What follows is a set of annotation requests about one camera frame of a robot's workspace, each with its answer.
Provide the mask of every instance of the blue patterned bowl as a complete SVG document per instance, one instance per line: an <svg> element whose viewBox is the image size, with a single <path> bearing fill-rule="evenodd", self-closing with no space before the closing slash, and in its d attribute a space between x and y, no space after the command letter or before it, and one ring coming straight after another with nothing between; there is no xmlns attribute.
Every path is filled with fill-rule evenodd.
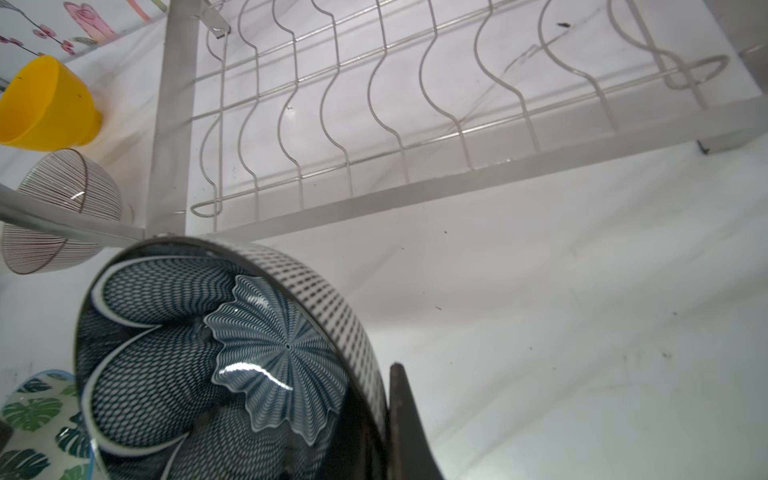
<svg viewBox="0 0 768 480"><path fill-rule="evenodd" d="M125 250L91 287L75 357L112 480L383 477L368 338L328 283L275 250L190 238Z"/></svg>

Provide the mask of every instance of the metal frame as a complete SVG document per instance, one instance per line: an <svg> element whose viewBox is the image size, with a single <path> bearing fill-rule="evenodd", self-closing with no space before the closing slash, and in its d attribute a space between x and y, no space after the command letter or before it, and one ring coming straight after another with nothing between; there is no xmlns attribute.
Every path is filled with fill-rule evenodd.
<svg viewBox="0 0 768 480"><path fill-rule="evenodd" d="M208 128L207 133L204 135L202 146L204 146L205 141L213 132L214 128L218 126L217 133L219 135L220 142L218 149L218 172L216 181L211 180L205 173L204 168L202 168L204 162L203 148L200 149L199 160L203 175L214 189L214 197L211 200L193 205L190 210L191 213L199 217L212 217L214 222L214 232L212 234L214 236L223 235L227 237L236 237L246 241L259 240L265 237L271 237L282 233L289 233L296 230L303 230L306 228L372 214L391 208L403 207L406 205L417 204L441 197L447 197L474 190L480 190L495 185L506 184L513 181L525 180L528 178L551 174L588 164L595 164L617 157L624 157L643 151L649 151L660 147L679 144L685 141L694 141L702 138L732 139L738 137L741 139L744 137L742 132L745 131L750 132L750 136L748 137L752 138L755 135L768 131L768 97L762 96L759 98L753 98L746 101L738 101L731 104L711 108L707 102L707 99L703 96L702 91L699 89L701 84L716 77L720 72L724 70L724 68L727 67L728 61L730 60L727 56L714 55L707 58L702 58L698 61L685 63L680 58L680 56L676 55L674 52L658 48L655 41L651 37L650 31L645 25L644 20L642 19L642 16L637 9L637 6L634 4L634 0L624 1L627 3L630 12L637 23L637 26L643 37L642 41L632 38L616 22L613 13L614 0L606 0L606 12L608 18L616 32L629 45L633 45L635 48L639 48L641 50L649 51L653 55L654 62L656 63L659 72L648 74L639 78L634 78L632 80L625 81L622 84L612 85L607 88L601 87L599 81L595 77L589 75L587 72L576 70L565 64L560 58L554 55L554 53L549 48L549 44L545 41L541 32L542 19L548 6L551 3L551 0L546 0L543 8L541 9L541 14L538 21L538 37L541 42L542 50L559 67L586 79L592 85L594 92L567 98L565 100L546 104L538 108L527 108L525 96L520 91L516 90L511 85L506 84L502 79L490 72L483 64L482 56L478 52L477 47L478 39L481 37L483 28L487 24L488 20L496 12L510 7L517 0L498 0L496 2L488 0L487 7L469 12L468 14L454 18L447 22L443 22L441 24L438 24L435 20L435 11L434 6L432 5L432 0L425 0L429 5L432 27L423 31L418 31L412 35L390 43L387 42L386 27L382 16L382 7L384 5L397 2L398 0L372 0L373 3L369 7L338 19L333 15L332 12L327 12L321 9L314 2L314 0L302 0L303 2L307 2L308 4L312 5L312 7L315 8L319 13L327 16L330 20L330 23L301 35L297 35L295 32L280 24L279 19L276 15L274 15L274 5L276 0L272 0L273 20L275 24L284 31L290 33L292 39L291 41L287 41L280 45L265 49L259 49L256 45L248 42L248 40L243 36L240 23L243 11L249 1L247 0L245 3L243 3L242 8L240 9L240 14L237 18L237 34L246 44L253 48L254 55L244 60L236 61L232 64L227 63L226 46L230 37L229 25L218 13L218 10L221 9L223 4L227 1L229 0L220 0L219 2L210 4L206 2L206 0L173 0L171 3L167 23L163 69L157 109L157 126L154 140L150 188L149 196L147 199L146 230L138 229L135 227L126 227L125 225L121 225L117 222L109 222L101 219L94 219L92 217L77 215L66 209L42 204L41 202L37 202L31 199L21 198L18 196L21 194L8 191L8 189L0 190L0 200L2 201L2 208L0 208L0 219L22 225L23 227L35 228L37 230L43 230L65 237L75 238L83 241L91 241L115 247L126 247L134 241L141 240L145 237L152 237L168 233L184 234L187 214L187 183L189 177L190 151L191 142L193 140L192 123L196 120L212 115L217 115L217 118ZM354 58L349 58L346 60L341 59L339 56L339 35L337 32L338 26L358 18L361 15L369 13L372 15L374 13L378 15L379 26L382 35L382 46L368 51L362 55L358 55ZM199 29L198 20L202 20L207 24L207 26L209 26L209 35L207 38L208 49L209 52L220 62L220 68L216 71L212 71L195 78L197 69L197 32ZM430 49L437 41L440 32L446 28L451 28L455 25L465 24L467 22L478 22L478 29L475 34L474 45L475 60L478 66L487 77L492 79L496 84L499 84L506 90L510 91L511 94L514 94L519 99L521 105L520 114L497 118L493 121L489 121L481 125L466 128L461 125L461 122L455 116L447 111L442 110L431 99L429 93L426 91L422 82L421 70L424 65L424 60L429 55ZM327 68L323 68L311 74L300 77L297 65L298 60L296 45L299 42L305 41L308 38L312 38L313 36L318 35L324 31L331 31L333 33L333 41L336 50L336 61L334 65L330 65ZM210 33L213 33L214 37L220 38L220 41L223 42L223 50L221 56L215 55L214 52L210 49L210 43L208 43L210 40ZM379 67L386 61L387 55L391 51L417 41L420 38L427 38L430 35L432 36L432 39L429 42L429 46L423 53L422 62L419 67L419 84L423 96L427 102L435 109L436 112L451 121L453 125L453 131L438 137L432 137L404 144L401 132L398 132L391 126L385 124L377 116L376 111L374 110L374 107L370 101L370 91L372 85L376 81L375 78ZM259 85L260 59L267 55L280 52L284 48L292 48L293 50L295 74L293 81L279 85L275 88L271 88L267 91L261 91ZM385 131L389 132L397 140L398 147L396 149L380 151L375 154L366 155L365 157L352 159L350 158L349 152L344 148L344 146L335 141L326 129L324 121L324 105L326 96L334 81L338 78L339 74L344 71L345 68L379 54L382 56L378 60L378 63L374 67L368 80L368 109L379 126ZM664 64L662 57L669 58L674 63L674 66L672 68L668 68ZM251 97L235 101L231 104L224 104L223 93L225 89L225 72L231 68L245 65L246 63L252 61L255 62L257 73L256 94ZM698 80L694 78L691 70L708 64L717 64L717 66L704 78ZM681 73L685 78L685 83L676 83L671 76L674 73ZM219 107L216 110L193 116L192 112L194 103L194 88L196 82L210 78L214 75L218 75L220 77ZM291 98L293 97L291 94L283 105L283 110L281 111L277 124L276 134L283 153L296 168L296 175L291 178L275 181L271 184L260 183L257 174L254 173L244 162L241 147L243 132L247 129L247 125L251 119L252 113L256 110L262 98L278 94L288 89L293 89L293 93L295 94L302 83L323 77L327 77L329 80L319 105L319 119L323 133L325 134L326 138L333 145L335 145L339 151L342 152L344 161L331 167L324 167L320 170L305 171L302 169L301 164L290 156L289 152L283 146L280 120L282 119L282 116L288 104L290 103ZM622 91L624 89L634 88L638 85L656 80L663 80L666 86L668 86L670 89L690 90L691 94L695 97L696 102L700 107L700 112L697 114L675 118L671 121L666 121L660 124L654 124L650 127L644 127L640 130L622 130L621 126L613 115L610 101L608 100L607 95ZM545 112L556 111L557 109L570 105L579 104L581 102L593 101L594 99L598 99L599 104L602 106L609 124L614 130L613 135L610 137L588 141L583 144L571 145L567 148L560 148L553 151L546 151L545 149L542 149L541 145L539 144L534 125L531 122L532 117L543 114ZM243 104L248 104L250 102L253 103L253 106L251 107L248 115L245 117L243 123L240 125L237 142L237 154L239 157L240 165L245 170L247 170L253 178L253 188L224 195L222 170L224 162L228 161L229 159L225 159L223 157L223 142L221 139L223 138L224 125L221 119L223 118L225 111ZM522 159L507 161L507 163L475 169L472 164L471 154L467 148L465 136L477 134L483 130L497 127L499 125L507 124L513 121L524 121L526 123L531 142L534 145L534 154ZM449 175L447 177L439 177L429 180L412 182L409 178L409 172L406 163L407 152L417 147L443 142L452 138L458 138L461 141L463 154L467 164L467 170L459 174ZM350 169L351 166L362 164L376 158L385 157L386 155L390 154L399 155L402 161L402 174L405 179L405 184L373 194L356 196L353 190L352 172ZM348 179L347 188L349 189L348 198L346 200L322 205L320 207L305 209L303 204L303 189L301 188L303 182L307 179L328 174L337 170L346 171ZM253 195L257 207L256 212L258 212L259 192L270 188L281 187L291 183L298 183L300 187L300 211L261 221L259 221L259 218L257 217L255 219L256 221L253 223L249 223L241 227L218 231L219 229L217 224L217 217L222 211L225 202L234 198ZM214 206L213 213L203 214L200 212L200 208L209 206Z"/></svg>
<svg viewBox="0 0 768 480"><path fill-rule="evenodd" d="M227 0L218 2L217 4L214 4L214 6L217 6L218 8L220 8L221 5L226 1ZM619 125L619 122L611 108L610 101L607 98L609 94L614 94L619 91L635 88L638 85L646 84L648 82L657 81L661 79L665 82L666 86L668 86L670 89L690 90L691 94L694 96L696 103L698 104L701 111L708 112L710 110L709 102L704 97L700 89L700 86L703 83L719 75L727 67L730 61L730 58L727 57L726 55L714 55L706 58L701 58L698 61L686 63L675 52L664 50L662 48L657 47L657 44L653 39L650 33L650 30L646 26L645 21L643 20L642 15L640 13L640 10L635 4L634 0L624 0L624 1L627 3L627 6L632 15L632 18L637 23L637 26L642 35L642 41L637 40L636 38L632 38L619 25L614 15L614 0L606 0L607 16L614 30L620 35L621 38L624 39L625 42L627 42L629 45L635 48L638 48L640 50L648 51L653 55L654 62L658 68L658 73L645 75L639 78L633 78L629 81L625 81L624 83L616 84L616 85L612 85L610 87L604 88L600 85L600 82L594 76L588 74L587 72L579 71L571 67L570 65L567 65L557 55L555 55L555 53L553 53L553 51L549 48L549 42L545 39L543 35L542 23L544 21L545 13L551 4L551 0L545 0L543 7L541 8L540 15L538 17L538 25L537 25L538 40L541 45L541 48L543 49L544 53L549 57L549 59L553 63L555 63L557 66L566 70L567 72L570 72L571 74L575 74L587 80L589 84L592 85L594 92L590 94L578 95L572 98L546 104L544 106L533 108L533 109L527 108L525 96L519 90L517 90L516 88L512 87L509 84L504 83L502 79L492 74L485 67L485 65L482 62L481 55L478 52L478 39L482 35L483 28L487 24L488 20L494 15L495 12L499 12L501 10L504 10L505 8L514 7L515 6L514 4L517 2L517 0L498 0L496 2L493 2L492 0L488 0L487 7L480 8L473 12L469 12L467 14L464 14L460 17L443 22L441 24L438 24L435 19L435 7L432 4L432 0L425 0L429 7L430 18L432 20L432 27L422 31L415 32L412 35L408 35L404 38L399 39L398 41L394 41L391 43L387 43L387 40L386 40L386 28L382 18L382 6L386 4L391 4L393 2L396 2L397 0L385 0L385 1L375 0L374 5L370 5L367 8L354 12L351 15L347 15L346 17L341 18L339 20L336 20L331 12L326 12L321 8L319 8L317 4L314 2L314 0L306 0L306 3L311 3L311 5L317 11L323 13L324 15L329 16L331 22L327 25L324 25L323 27L316 28L315 30L307 32L304 35L297 35L294 31L289 30L288 28L286 28L280 23L279 19L275 15L276 0L272 0L271 3L272 3L273 21L278 28L281 28L282 30L286 31L291 35L291 40L284 42L282 44L279 44L277 46L274 46L272 48L265 48L263 50L259 49L256 45L253 45L252 43L250 43L243 36L242 30L241 30L243 11L246 8L249 1L250 0L246 0L245 3L243 3L242 8L240 9L240 13L237 16L237 30L240 38L242 38L243 41L245 41L248 45L253 47L254 55L250 58L236 61L228 65L227 58L226 58L227 37L224 37L224 45L223 45L224 55L223 56L214 54L213 50L211 50L210 42L209 42L207 43L208 51L210 52L211 55L213 55L217 60L220 61L221 67L216 71L203 74L195 79L195 81L199 82L199 81L205 80L206 78L210 78L214 75L219 75L220 87L223 89L224 82L225 82L224 73L226 71L232 68L239 67L241 65L245 65L250 61L256 62L257 92L255 95L243 98L238 101L233 101L229 104L224 104L223 96L222 96L220 98L220 104L218 109L206 111L204 113L194 115L191 118L192 121L198 121L213 115L217 115L216 120L209 127L207 134L203 137L203 140L199 148L200 171L202 175L206 178L207 182L213 187L214 195L211 200L198 202L190 207L190 212L194 215L197 215L199 217L213 218L213 225L214 225L213 234L218 234L219 223L217 222L217 218L220 215L221 211L223 210L224 204L229 200L233 200L239 197L245 197L249 195L253 195L255 205L257 206L256 216L254 218L255 221L251 224L248 224L242 227L235 227L232 229L225 230L224 232L222 232L222 234L238 236L242 240L258 240L264 237L270 237L270 236L279 235L282 233L289 233L296 230L303 230L306 228L319 226L325 223L346 220L352 217L358 217L360 215L375 213L382 210L388 210L389 208L401 207L409 204L416 204L419 202L432 200L435 198L445 197L453 194L460 194L467 191L472 191L472 190L490 187L493 185L507 183L510 181L524 180L525 178L530 178L530 177L539 175L540 173L536 173L539 171L547 171L551 173L551 172L571 168L571 166L568 166L569 164L578 164L579 162L583 164L596 163L598 161L605 161L611 158L629 155L632 153L639 153L641 151L652 150L665 145L677 144L683 141L696 140L697 138L702 138L702 137L717 137L723 134L730 134L732 131L735 130L735 127L733 126L733 124L729 124L728 122L725 122L725 121L712 122L714 117L712 117L711 115L707 115L703 117L693 116L693 117L678 118L675 121L667 122L662 125L655 125L653 127L646 128L642 131L633 131L631 132L631 134L626 134L626 132L624 132L621 129L621 126ZM369 12L372 12L374 9L376 10L376 13L379 16L379 24L382 32L382 47L374 48L373 50L367 51L361 55L357 55L353 58L342 60L339 57L339 36L337 32L338 25L348 22L354 18L358 18L361 15L365 15ZM434 102L430 94L427 92L424 82L422 80L422 69L424 67L425 60L427 59L429 52L432 49L432 46L438 40L439 33L441 31L447 28L454 27L456 25L462 25L462 24L467 24L471 22L480 22L478 30L475 35L475 45L474 45L475 60L478 66L480 67L480 69L482 69L485 75L488 76L490 79L492 79L496 84L501 85L503 88L506 88L507 90L509 90L511 93L515 94L518 97L521 105L521 113L510 115L503 118L498 118L478 126L466 128L461 125L461 122L458 120L458 118L456 118L450 112L442 109L438 104ZM305 74L304 76L300 77L298 59L297 59L297 53L296 53L297 44L299 42L310 39L313 36L318 35L319 33L324 31L331 31L333 33L333 44L335 45L335 49L336 49L336 63L334 65L330 65L326 68L321 68L318 71L314 71L313 73ZM432 138L427 138L424 140L420 140L420 141L416 141L408 144L403 144L402 135L400 134L400 132L392 129L389 125L384 124L376 114L373 108L373 105L370 101L371 85L375 81L375 76L377 71L379 70L379 67L386 60L387 54L390 53L390 51L394 49L402 48L408 44L411 44L414 41L419 40L420 38L425 38L429 36L432 36L432 39L429 42L429 45L427 46L426 50L424 50L422 60L419 64L419 72L418 72L419 87L421 88L421 92L424 99L438 114L447 118L451 122L453 129L452 129L452 132L440 135L438 137L432 137ZM281 52L284 48L292 48L293 50L293 68L294 68L293 81L289 81L285 84L278 85L267 91L261 91L259 88L259 80L258 80L259 74L260 74L259 73L260 59L267 57L269 55L273 55L278 52ZM383 55L379 59L378 64L376 64L371 74L371 77L369 78L368 109L372 117L376 120L376 122L384 130L388 131L390 134L395 136L398 142L398 148L385 149L378 153L368 154L365 157L350 159L347 149L345 149L344 146L342 146L338 142L334 141L334 139L331 138L328 130L326 129L325 119L323 116L323 107L325 105L328 90L331 88L334 81L338 78L339 74L343 71L343 69L348 68L350 65L357 64L358 62L364 61L367 58L371 58L378 54L383 54ZM663 57L669 58L674 63L674 66L672 68L668 68L664 63ZM716 67L703 78L696 79L692 73L692 70L694 68L699 68L709 64L715 64ZM685 83L678 84L677 82L675 82L675 80L672 77L672 74L674 73L682 74L685 79ZM293 97L296 95L296 92L299 90L300 86L305 82L316 81L324 77L330 77L330 79L326 86L326 90L323 92L322 99L319 103L320 125L321 125L321 128L323 129L323 133L328 138L328 140L342 151L344 161L339 162L338 164L335 164L330 167L326 166L318 170L307 171L305 168L302 168L302 165L285 148L283 144L283 132L282 132L281 124L282 124L283 116L286 112L286 109L288 108L288 105L290 104L290 102L293 100ZM241 146L242 136L243 136L243 132L247 129L247 124L251 119L251 115L253 114L253 111L257 108L259 101L265 97L283 93L286 90L290 90L290 95L288 95L286 101L284 102L283 109L280 112L280 116L278 117L276 134L277 134L278 142L280 144L280 150L282 150L285 157L293 164L293 166L296 169L296 174L290 178L283 178L282 180L273 181L271 183L265 184L264 182L259 181L258 176L243 161L243 152L242 152L242 146ZM565 158L565 157L572 157L574 152L573 147L569 147L568 149L559 150L559 151L549 151L549 152L542 151L541 146L539 144L538 136L535 132L535 127L531 121L531 118L536 115L544 114L551 111L556 111L558 109L565 108L574 104L590 101L595 98L599 100L599 104L603 108L606 118L608 119L608 123L610 124L611 128L614 131L614 136L610 139L590 141L587 144L578 145L578 151L584 152L583 153L584 159L582 161L574 162L572 159L567 160ZM253 188L240 190L231 194L223 194L224 185L223 185L223 182L221 181L221 170L223 169L223 163L224 163L222 159L222 154L221 154L221 145L223 144L223 122L221 119L223 118L223 115L226 111L229 111L232 108L236 108L244 104L248 104L250 102L253 102L253 107L251 108L249 114L246 116L243 123L240 125L238 142L237 142L237 153L240 159L240 164L248 171L248 173L253 178ZM722 114L722 115L726 115L726 114L734 115L734 112L738 111L740 108L743 108L744 111L741 111L740 115L736 113L736 116L742 117L743 119L750 118L751 120L749 121L756 122L756 123L749 123L748 121L747 122L748 124L745 127L748 127L752 131L756 129L758 131L765 131L766 129L768 129L768 126L764 124L764 119L762 118L757 119L755 118L755 115L753 114L752 111L748 111L751 108L750 102L740 102L738 103L737 106L733 106L732 108L727 108L727 109L718 108L715 110L715 112L718 112L716 114ZM530 157L526 157L521 160L515 160L514 164L512 165L502 164L496 167L486 167L483 169L486 171L484 171L482 174L476 174L475 166L472 163L472 156L468 149L467 141L465 137L470 134L477 134L478 132L481 132L483 130L497 127L503 124L508 124L514 121L519 121L519 120L525 120L526 122L528 133L531 138L531 142L534 145L534 150L535 150L534 155ZM698 125L700 122L703 122L703 121L709 122L707 123L707 125L709 126L716 125L717 127L707 128L707 131L709 132L707 134L696 133L696 134L693 134L692 136L690 126ZM219 140L218 142L219 143L219 159L218 159L219 160L219 165L218 165L219 181L218 183L214 183L208 177L208 174L206 173L204 168L205 144L209 139L210 132L213 130L215 126L219 127L219 139L218 139ZM408 172L408 167L406 163L406 152L416 149L417 147L423 147L425 145L435 144L435 143L447 141L453 138L458 138L460 141L460 145L463 151L463 156L466 162L467 171L461 174L452 175L449 177L433 178L431 180L424 180L424 181L420 181L418 183L412 184L411 180L409 179L409 172ZM406 179L406 184L400 187L391 188L383 192L366 194L366 195L356 197L353 191L353 179L352 179L351 166L363 164L365 162L386 157L392 154L399 154L402 159L402 173L404 178ZM337 201L332 204L322 205L321 207L306 209L305 202L304 202L304 188L303 188L304 182L308 179L313 179L319 176L330 174L338 170L346 171L347 185L349 188L348 198L346 200ZM269 190L272 188L282 187L288 184L294 184L294 183L296 183L298 186L300 211L292 214L283 215L281 217L270 218L268 220L260 221L258 217L259 215L258 205L260 203L260 200L259 200L260 192L263 192L265 190ZM204 212L203 210L204 208L210 207L212 205L214 206L212 213Z"/></svg>

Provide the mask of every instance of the leaf print bowl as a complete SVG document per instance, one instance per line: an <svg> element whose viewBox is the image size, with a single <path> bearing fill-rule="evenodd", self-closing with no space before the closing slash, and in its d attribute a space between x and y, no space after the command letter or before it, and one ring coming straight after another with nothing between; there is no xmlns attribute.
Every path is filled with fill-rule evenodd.
<svg viewBox="0 0 768 480"><path fill-rule="evenodd" d="M90 478L90 439L81 418L72 374L46 370L25 380L2 408L11 435L0 452L0 478Z"/></svg>

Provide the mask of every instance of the bowl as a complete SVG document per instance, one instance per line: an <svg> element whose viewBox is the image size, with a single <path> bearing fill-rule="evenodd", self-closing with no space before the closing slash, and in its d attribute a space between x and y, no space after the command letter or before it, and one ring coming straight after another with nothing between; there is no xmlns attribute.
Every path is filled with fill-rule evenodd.
<svg viewBox="0 0 768 480"><path fill-rule="evenodd" d="M101 128L88 87L49 55L30 61L0 97L0 144L54 151L90 143Z"/></svg>
<svg viewBox="0 0 768 480"><path fill-rule="evenodd" d="M275 250L171 237L97 276L75 348L95 461L116 478L384 478L368 337Z"/></svg>
<svg viewBox="0 0 768 480"><path fill-rule="evenodd" d="M107 172L72 149L45 155L17 189L36 200L82 214L120 220L120 191ZM96 243L57 237L7 223L0 237L0 253L14 273L50 272L78 265L103 247Z"/></svg>
<svg viewBox="0 0 768 480"><path fill-rule="evenodd" d="M2 421L10 437L0 445L0 478L91 477L90 439L71 373L46 370L26 379L8 397Z"/></svg>

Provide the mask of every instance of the white surface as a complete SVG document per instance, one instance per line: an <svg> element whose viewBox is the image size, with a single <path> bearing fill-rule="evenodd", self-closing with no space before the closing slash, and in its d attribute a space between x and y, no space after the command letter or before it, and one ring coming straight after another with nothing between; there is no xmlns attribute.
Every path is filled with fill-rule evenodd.
<svg viewBox="0 0 768 480"><path fill-rule="evenodd" d="M237 14L244 0L224 4L222 15L230 19L233 31L227 39L227 64L231 65L253 55L253 48L237 34ZM437 22L446 22L469 12L487 7L486 0L434 0ZM729 55L727 69L701 86L709 105L752 98L760 94L728 40L712 15L700 0L637 0L639 8L660 48L678 53L688 62L711 55ZM341 19L372 3L369 0L325 0L319 5ZM626 2L614 2L618 22L635 38L642 38ZM478 52L490 71L514 85L525 96L528 109L557 101L593 94L593 87L583 78L558 67L539 46L538 17L542 0L514 2L497 8L488 21L478 42ZM261 51L290 41L290 35L280 30L271 15L271 2L248 4L242 17L243 36ZM392 43L413 33L432 27L429 8L424 0L398 0L382 7L387 41ZM316 11L310 2L280 0L276 4L278 20L293 29L296 36L327 25L329 19ZM473 53L475 34L484 15L473 21L441 30L425 61L424 85L433 101L444 110L462 119L464 128L476 127L514 114L521 108L518 98L495 84L481 71ZM558 22L571 23L570 28ZM339 50L342 61L355 58L379 48L382 44L379 18L375 9L341 24ZM605 0L567 2L557 0L546 11L544 37L551 50L562 61L595 76L603 89L658 73L652 55L629 45L621 39L608 20ZM198 74L220 68L206 46L207 34L200 29L198 44ZM424 141L455 131L452 122L429 106L419 89L419 62L432 40L431 35L390 51L372 83L372 104L382 120L402 135L404 144ZM224 39L209 38L213 53L223 57ZM331 31L325 31L298 44L299 76L332 66L336 63ZM373 55L345 67L328 91L325 104L326 128L332 137L349 151L351 161L397 150L395 138L373 119L366 101L366 88L372 70L381 58ZM665 59L667 65L672 62ZM703 78L714 65L694 70ZM342 165L344 157L323 134L319 122L319 104L332 79L331 74L300 84L283 116L283 144L301 165L304 174L327 167ZM682 77L674 75L681 83ZM260 89L266 91L293 81L293 49L283 48L260 60ZM195 114L215 111L220 106L219 75L196 83ZM243 135L243 160L259 177L259 185L274 183L296 176L296 168L280 150L277 141L277 120L293 88L264 98L247 123ZM224 104L229 105L256 93L255 62L226 72ZM699 111L689 90L674 91L662 80L607 95L619 128L632 131L649 124L678 118ZM237 138L240 125L253 103L224 113L223 133L223 191L233 194L253 188L253 178L240 164ZM216 115L193 123L192 158L190 169L189 205L212 200L214 189L206 182L198 166L204 135L217 119ZM605 111L597 99L568 108L559 108L532 118L541 149L552 151L559 147L580 144L611 135L613 132ZM534 153L533 143L523 120L490 128L482 133L466 135L469 153L475 167L498 164L507 159L518 160ZM219 134L215 127L202 149L208 177L218 182ZM458 138L452 138L406 152L411 182L459 174L467 171ZM364 164L352 166L356 196L385 190L405 183L399 153L390 154ZM306 208L344 200L349 196L346 170L318 175L304 181ZM294 182L272 188L260 194L259 218L292 213L299 209L299 187ZM211 213L204 207L203 213ZM256 219L254 197L249 194L224 204L218 219L218 229L226 230ZM210 218L187 215L189 234L212 231Z"/></svg>
<svg viewBox="0 0 768 480"><path fill-rule="evenodd" d="M89 153L129 198L145 193L121 178L148 171L162 43L143 32L130 45L146 50L84 64L113 111L134 108L105 116ZM762 478L767 157L768 137L713 157L685 144L264 243L339 287L385 383L406 365L448 479ZM77 311L115 253L0 276L0 396L72 370Z"/></svg>

